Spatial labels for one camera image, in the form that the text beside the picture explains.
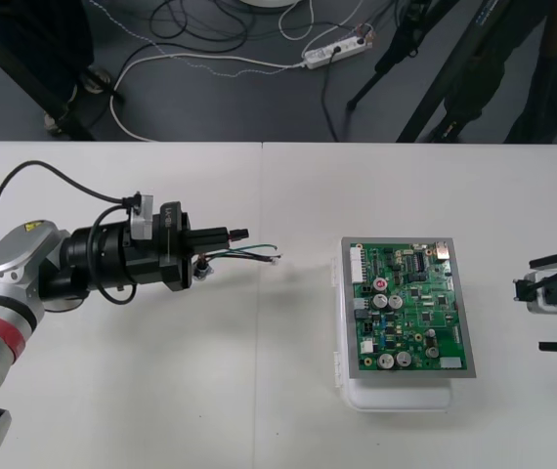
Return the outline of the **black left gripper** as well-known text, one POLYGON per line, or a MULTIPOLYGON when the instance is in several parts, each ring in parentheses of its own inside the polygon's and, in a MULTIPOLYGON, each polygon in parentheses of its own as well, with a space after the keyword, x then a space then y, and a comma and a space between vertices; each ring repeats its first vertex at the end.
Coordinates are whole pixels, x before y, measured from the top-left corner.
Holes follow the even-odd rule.
POLYGON ((191 287, 191 258, 229 248, 229 230, 226 227, 189 230, 190 249, 184 241, 184 231, 190 228, 189 217, 179 201, 161 205, 158 221, 158 263, 161 281, 171 291, 191 287))

